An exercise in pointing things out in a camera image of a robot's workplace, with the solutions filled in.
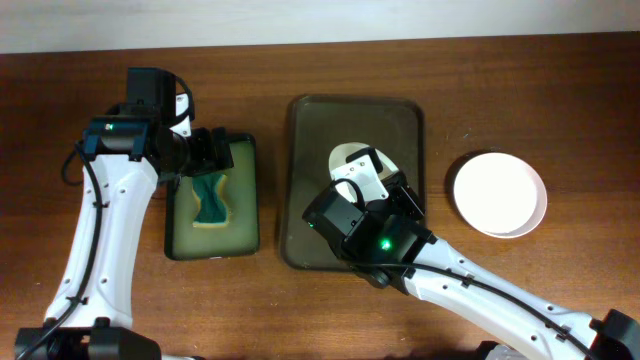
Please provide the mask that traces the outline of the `green yellow sponge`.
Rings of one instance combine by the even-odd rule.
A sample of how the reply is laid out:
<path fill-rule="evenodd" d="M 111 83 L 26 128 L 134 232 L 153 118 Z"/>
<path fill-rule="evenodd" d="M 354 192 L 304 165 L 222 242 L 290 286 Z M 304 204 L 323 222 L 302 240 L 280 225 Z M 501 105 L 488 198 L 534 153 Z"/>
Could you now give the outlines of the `green yellow sponge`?
<path fill-rule="evenodd" d="M 223 198 L 227 176 L 210 173 L 192 179 L 192 193 L 197 206 L 195 228 L 218 228 L 229 223 L 230 211 Z"/>

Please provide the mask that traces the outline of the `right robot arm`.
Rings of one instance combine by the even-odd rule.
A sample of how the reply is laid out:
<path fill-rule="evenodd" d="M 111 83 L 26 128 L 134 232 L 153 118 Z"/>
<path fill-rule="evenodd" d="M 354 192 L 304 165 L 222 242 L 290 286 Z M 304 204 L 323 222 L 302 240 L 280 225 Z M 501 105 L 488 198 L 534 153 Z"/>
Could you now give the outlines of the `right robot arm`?
<path fill-rule="evenodd" d="M 612 309 L 598 320 L 537 297 L 483 269 L 421 225 L 424 208 L 398 172 L 386 197 L 355 200 L 332 181 L 302 217 L 338 260 L 372 286 L 445 308 L 500 339 L 526 359 L 636 359 L 639 323 Z"/>

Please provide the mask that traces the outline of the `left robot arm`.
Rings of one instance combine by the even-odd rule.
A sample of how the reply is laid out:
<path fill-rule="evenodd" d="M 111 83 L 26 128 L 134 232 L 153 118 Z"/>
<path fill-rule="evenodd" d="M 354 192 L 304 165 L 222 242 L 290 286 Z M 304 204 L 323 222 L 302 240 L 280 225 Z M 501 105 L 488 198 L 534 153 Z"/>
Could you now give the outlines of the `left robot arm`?
<path fill-rule="evenodd" d="M 132 280 L 157 187 L 233 165 L 223 128 L 193 129 L 194 98 L 168 70 L 133 67 L 126 99 L 94 117 L 74 145 L 83 197 L 66 269 L 40 327 L 19 329 L 18 359 L 163 359 L 133 331 Z"/>

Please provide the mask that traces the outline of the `white plate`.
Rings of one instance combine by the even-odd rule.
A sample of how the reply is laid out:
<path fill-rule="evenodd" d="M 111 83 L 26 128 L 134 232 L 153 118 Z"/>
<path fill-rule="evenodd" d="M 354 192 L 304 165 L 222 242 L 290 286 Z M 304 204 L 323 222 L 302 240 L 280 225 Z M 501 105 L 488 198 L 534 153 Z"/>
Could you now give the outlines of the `white plate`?
<path fill-rule="evenodd" d="M 490 237 L 513 239 L 534 231 L 548 208 L 546 186 L 524 160 L 488 152 L 467 160 L 457 171 L 452 195 L 461 217 Z"/>
<path fill-rule="evenodd" d="M 336 146 L 331 151 L 328 160 L 329 174 L 331 179 L 334 180 L 336 178 L 334 171 L 347 163 L 346 158 L 349 155 L 352 155 L 353 153 L 356 153 L 357 151 L 368 147 L 368 144 L 360 142 L 349 142 Z M 399 171 L 399 168 L 396 166 L 396 164 L 382 151 L 376 150 L 376 153 L 383 167 L 382 172 L 378 174 L 380 179 L 385 179 Z"/>

